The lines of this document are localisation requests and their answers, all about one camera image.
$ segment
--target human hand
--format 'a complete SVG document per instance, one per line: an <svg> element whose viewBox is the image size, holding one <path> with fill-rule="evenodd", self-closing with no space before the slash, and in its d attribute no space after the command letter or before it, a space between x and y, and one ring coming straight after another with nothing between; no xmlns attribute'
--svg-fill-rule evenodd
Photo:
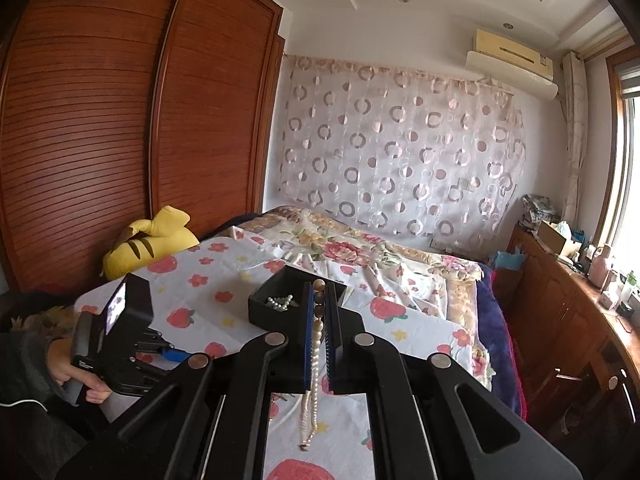
<svg viewBox="0 0 640 480"><path fill-rule="evenodd" d="M71 364L71 338L56 339L49 345L47 352L47 367L51 376L62 386L69 379L76 379L89 389L86 400L94 404L101 404L109 395L110 388L100 378L91 372L76 368Z"/></svg>

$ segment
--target metal bolt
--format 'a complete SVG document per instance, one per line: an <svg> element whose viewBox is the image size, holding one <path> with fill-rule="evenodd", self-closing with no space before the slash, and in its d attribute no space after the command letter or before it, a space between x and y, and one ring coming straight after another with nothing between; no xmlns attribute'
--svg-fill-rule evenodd
<svg viewBox="0 0 640 480"><path fill-rule="evenodd" d="M374 337L371 334L367 334L366 332L356 334L353 340L357 345L360 346L371 346L375 342Z"/></svg>
<svg viewBox="0 0 640 480"><path fill-rule="evenodd" d="M264 342L271 346L281 345L284 343L285 339L284 334L281 334L280 332L269 332L264 336Z"/></svg>
<svg viewBox="0 0 640 480"><path fill-rule="evenodd" d="M431 357L431 364L436 368L449 368L451 366L451 357L446 354L436 354Z"/></svg>
<svg viewBox="0 0 640 480"><path fill-rule="evenodd" d="M194 354L188 359L189 368L199 370L209 364L209 356L206 354Z"/></svg>

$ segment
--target person's arm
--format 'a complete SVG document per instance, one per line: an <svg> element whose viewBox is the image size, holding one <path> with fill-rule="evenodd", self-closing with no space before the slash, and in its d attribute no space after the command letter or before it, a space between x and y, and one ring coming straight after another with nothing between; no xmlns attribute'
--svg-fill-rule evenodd
<svg viewBox="0 0 640 480"><path fill-rule="evenodd" d="M103 402L111 390L97 376L71 364L70 345L69 338L50 341L31 332L0 333L0 403L61 397L61 385L70 378L86 384L89 402Z"/></svg>

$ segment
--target wardrobe door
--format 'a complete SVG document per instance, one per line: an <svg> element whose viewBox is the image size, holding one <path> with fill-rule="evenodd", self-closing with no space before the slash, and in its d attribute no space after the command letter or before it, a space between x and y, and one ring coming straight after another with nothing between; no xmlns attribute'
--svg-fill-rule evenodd
<svg viewBox="0 0 640 480"><path fill-rule="evenodd" d="M86 290L119 230L147 215L150 99L173 2L31 0L21 17L0 86L0 228L21 290Z"/></svg>
<svg viewBox="0 0 640 480"><path fill-rule="evenodd" d="M178 0L175 7L154 101L152 209L187 211L198 237L254 208L281 12L271 0Z"/></svg>

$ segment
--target black box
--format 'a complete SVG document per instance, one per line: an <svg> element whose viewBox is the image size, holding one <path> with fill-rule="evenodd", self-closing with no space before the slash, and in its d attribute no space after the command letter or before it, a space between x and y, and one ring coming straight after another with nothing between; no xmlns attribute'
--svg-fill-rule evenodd
<svg viewBox="0 0 640 480"><path fill-rule="evenodd" d="M302 305L305 283L313 283L318 278L335 285L336 304L342 306L347 291L345 284L285 265L249 296L249 323L269 332L292 333L299 324L303 309L289 305L286 311L278 312L267 305L267 298L284 298L291 294L293 301Z"/></svg>

